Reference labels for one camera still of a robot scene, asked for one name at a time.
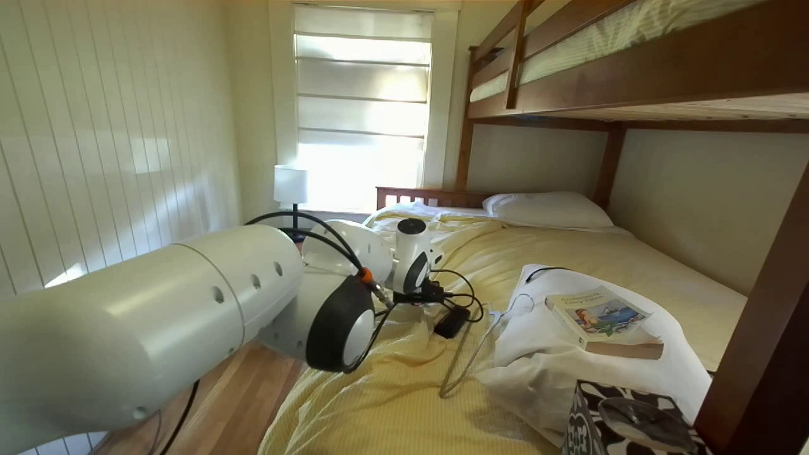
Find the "bunk bed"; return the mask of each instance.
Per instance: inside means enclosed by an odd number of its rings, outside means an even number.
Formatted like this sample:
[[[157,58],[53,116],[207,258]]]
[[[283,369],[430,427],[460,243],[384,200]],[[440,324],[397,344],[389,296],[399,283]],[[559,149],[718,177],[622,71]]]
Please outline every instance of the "bunk bed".
[[[695,8],[688,0],[660,0],[678,13],[678,8]],[[490,195],[470,190],[470,164],[473,164],[473,131],[478,124],[521,124],[521,126],[559,126],[559,129],[597,129],[607,131],[607,149],[602,159],[602,174],[589,195],[597,205],[609,205],[612,179],[619,167],[622,142],[630,129],[710,129],[710,131],[809,131],[809,5],[801,0],[741,0],[723,3],[728,8],[698,13],[683,23],[662,23],[652,33],[640,33],[640,38],[624,38],[619,46],[607,46],[584,56],[581,61],[566,61],[564,66],[541,68],[544,56],[554,53],[556,46],[576,35],[614,28],[604,20],[614,20],[630,10],[630,20],[642,23],[642,0],[518,0],[508,15],[493,28],[493,33],[470,51],[468,71],[468,104],[463,119],[460,154],[455,187],[450,190],[394,190],[382,187],[377,205],[389,202],[417,202],[437,205],[440,212],[422,210],[417,215],[430,220],[447,220],[450,225],[475,217],[475,212],[453,212],[442,207],[483,207]],[[397,220],[397,210],[382,210],[372,220],[384,225],[387,217]],[[809,364],[804,351],[809,346],[809,169],[794,192],[791,207],[781,222],[781,230],[771,245],[756,288],[738,313],[736,331],[728,334],[721,346],[715,364],[700,361],[713,372],[710,389],[695,415],[698,432],[708,440],[715,452],[799,452],[809,422],[804,410],[809,407]],[[468,255],[453,255],[453,265],[463,265]],[[498,281],[496,291],[485,293],[508,301],[511,286]],[[465,415],[478,427],[496,427],[503,415],[490,420],[480,417],[485,407],[483,394],[475,394],[480,384],[465,384],[473,389],[470,402],[447,402],[447,407],[420,407],[422,399],[402,399],[407,394],[422,394],[422,389],[410,389],[425,374],[425,382],[435,379],[420,369],[425,359],[410,359],[397,351],[394,336],[402,331],[392,329],[392,339],[382,344],[379,359],[372,359],[369,372],[384,372],[384,359],[415,361],[415,377],[389,377],[389,382],[374,382],[359,372],[359,377],[326,379],[316,372],[303,374],[298,389],[293,389],[286,402],[283,417],[273,425],[265,437],[265,450],[291,447],[298,425],[306,430],[298,435],[303,445],[324,437],[321,447],[384,447],[397,452],[402,447],[425,447],[407,440],[407,430],[417,427],[410,420],[445,420],[445,427],[435,427],[432,437],[445,437],[450,447],[463,440]],[[440,346],[440,354],[455,354],[455,346]],[[389,404],[389,415],[382,420],[399,422],[397,427],[379,430],[377,422],[351,420],[351,410],[362,415],[362,402]],[[490,440],[465,440],[468,447],[478,445],[478,452],[503,450],[506,445],[488,445]],[[551,450],[546,440],[536,440],[536,447]]]

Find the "white robotic device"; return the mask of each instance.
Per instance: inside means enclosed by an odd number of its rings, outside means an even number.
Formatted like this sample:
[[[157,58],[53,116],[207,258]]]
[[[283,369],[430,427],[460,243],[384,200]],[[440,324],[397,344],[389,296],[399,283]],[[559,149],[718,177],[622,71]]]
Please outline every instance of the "white robotic device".
[[[369,230],[336,228],[379,283],[420,258],[410,248],[394,263]],[[316,369],[356,369],[379,288],[326,250],[250,225],[3,301],[0,452],[137,425],[253,339]]]

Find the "mattress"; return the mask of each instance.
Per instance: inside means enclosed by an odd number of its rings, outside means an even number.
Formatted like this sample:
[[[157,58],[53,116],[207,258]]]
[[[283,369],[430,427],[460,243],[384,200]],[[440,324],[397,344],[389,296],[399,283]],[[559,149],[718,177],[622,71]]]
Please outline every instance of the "mattress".
[[[407,212],[387,210],[369,225],[387,235],[402,215]],[[488,319],[463,336],[442,339],[432,334],[440,308],[397,306],[356,372],[303,372],[268,427],[260,452],[559,452],[566,415],[561,397],[569,397],[571,387],[559,392],[559,384],[569,382],[556,377],[614,372],[619,379],[632,379],[652,367],[637,369],[632,359],[609,364],[581,349],[531,351],[531,336],[511,324],[528,319],[503,319],[531,265],[564,265],[564,273],[650,298],[647,306],[660,311],[657,321],[670,331],[670,367],[678,372],[678,379],[655,382],[672,382],[672,389],[662,392],[685,387],[688,417],[695,417],[710,387],[708,369],[718,367],[738,321],[741,293],[619,228],[599,233],[516,228],[468,210],[420,215],[430,222],[445,268],[475,286]],[[437,278],[447,291],[465,291],[455,276]],[[508,336],[523,341],[518,356],[508,356],[516,346],[503,344]]]
[[[751,8],[763,0],[635,0],[627,8],[607,15],[604,20],[569,35],[566,40],[531,56],[523,66],[521,83],[574,68],[579,63],[632,48],[660,35],[693,28],[698,23],[728,15],[733,10]],[[490,78],[473,88],[470,101],[480,101],[503,94],[508,86],[508,73]]]

